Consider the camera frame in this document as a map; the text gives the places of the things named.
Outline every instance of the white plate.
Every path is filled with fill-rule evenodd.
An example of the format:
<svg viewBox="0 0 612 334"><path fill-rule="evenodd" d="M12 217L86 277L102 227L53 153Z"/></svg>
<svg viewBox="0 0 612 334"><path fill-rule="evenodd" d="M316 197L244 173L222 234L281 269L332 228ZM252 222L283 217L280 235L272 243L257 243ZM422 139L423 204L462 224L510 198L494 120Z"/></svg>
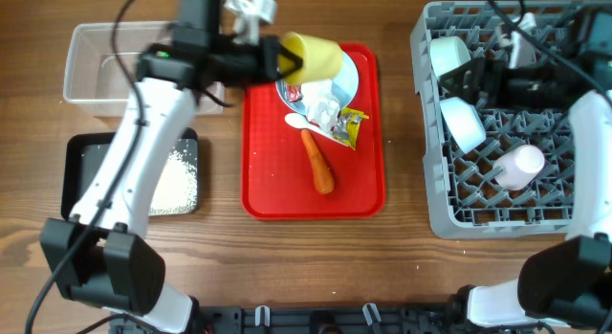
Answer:
<svg viewBox="0 0 612 334"><path fill-rule="evenodd" d="M342 52L342 68L338 75L332 79L332 95L339 100L340 109L348 106L355 98L359 84L360 77L355 62L353 62L353 59L351 59L347 53ZM285 81L279 80L276 82L276 91L278 91L278 96L280 96L288 107L296 113L306 115L306 107L302 102L303 99L295 102L289 102L287 100L287 86Z"/></svg>

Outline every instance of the snack wrapper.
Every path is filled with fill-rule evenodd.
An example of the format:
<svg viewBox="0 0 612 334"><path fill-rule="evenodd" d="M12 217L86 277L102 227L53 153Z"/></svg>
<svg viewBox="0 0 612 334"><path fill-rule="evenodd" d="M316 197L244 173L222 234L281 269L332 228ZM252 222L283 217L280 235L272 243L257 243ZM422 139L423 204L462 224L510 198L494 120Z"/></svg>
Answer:
<svg viewBox="0 0 612 334"><path fill-rule="evenodd" d="M289 102L297 102L303 98L299 85L292 86L285 83L285 86L287 87L287 100Z"/></svg>
<svg viewBox="0 0 612 334"><path fill-rule="evenodd" d="M332 131L334 139L350 146L352 149L356 149L357 136L360 133L361 121L363 119L370 119L370 117L359 110L348 107L342 109L338 117L338 123Z"/></svg>
<svg viewBox="0 0 612 334"><path fill-rule="evenodd" d="M306 119L318 124L323 132L331 134L340 113L339 101L332 95L332 81L326 79L304 83L301 93Z"/></svg>

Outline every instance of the gray dish rack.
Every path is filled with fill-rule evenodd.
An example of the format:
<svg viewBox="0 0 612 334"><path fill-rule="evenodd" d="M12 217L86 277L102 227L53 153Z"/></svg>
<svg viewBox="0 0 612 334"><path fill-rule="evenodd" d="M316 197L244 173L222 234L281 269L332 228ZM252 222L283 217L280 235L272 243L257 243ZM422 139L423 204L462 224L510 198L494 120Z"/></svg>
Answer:
<svg viewBox="0 0 612 334"><path fill-rule="evenodd" d="M498 2L510 17L517 17L516 2ZM527 1L537 23L532 35L553 50L566 35L561 22L588 6L612 6L611 0ZM486 2L432 2L425 6L410 35L415 90L421 96L426 131L423 166L429 222L435 234L448 239L510 238L527 234L567 232L572 217L574 147L570 128L563 122L557 133L542 137L562 113L510 111L476 104L487 131L486 141L464 154L452 139L440 112L445 97L432 74L429 58L431 39L461 37L471 57L505 59L494 28L501 22ZM546 56L537 55L539 64ZM547 166L525 189L499 187L492 169L496 158L523 145L537 145Z"/></svg>

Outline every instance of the black tray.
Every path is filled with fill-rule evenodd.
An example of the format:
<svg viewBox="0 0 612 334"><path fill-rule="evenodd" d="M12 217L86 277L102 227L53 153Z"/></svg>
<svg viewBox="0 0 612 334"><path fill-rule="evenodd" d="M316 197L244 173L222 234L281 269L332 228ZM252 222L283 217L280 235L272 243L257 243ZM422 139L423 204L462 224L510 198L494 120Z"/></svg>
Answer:
<svg viewBox="0 0 612 334"><path fill-rule="evenodd" d="M64 187L61 195L61 216L68 220L73 206L87 190L94 180L102 160L106 155L108 146L113 141L115 133L92 133L74 136L66 146L66 167L64 169ZM183 154L185 162L190 163L196 169L196 180L198 182L196 203L188 212L194 212L200 202L200 180L198 177L198 135L188 128L176 144L179 151L186 150ZM179 213L168 213L160 215L171 215Z"/></svg>

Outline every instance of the white spoon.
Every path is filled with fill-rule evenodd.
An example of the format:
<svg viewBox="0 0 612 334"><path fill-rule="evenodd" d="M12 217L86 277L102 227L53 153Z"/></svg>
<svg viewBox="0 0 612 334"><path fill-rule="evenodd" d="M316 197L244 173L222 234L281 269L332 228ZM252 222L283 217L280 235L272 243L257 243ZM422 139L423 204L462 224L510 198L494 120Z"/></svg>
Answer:
<svg viewBox="0 0 612 334"><path fill-rule="evenodd" d="M345 143L343 142L339 142L336 139L334 139L334 137L332 137L331 134L325 133L323 132L323 130L321 130L320 128L318 128L317 126L313 125L312 123L308 122L308 120L306 120L306 118L301 115L301 114L297 114L297 113L291 113L291 114L287 114L285 115L285 122L293 127L293 128L297 128L297 129L310 129L311 131L322 135L323 137L327 138L327 139L331 139L334 142L340 144L340 145L344 145L347 146Z"/></svg>

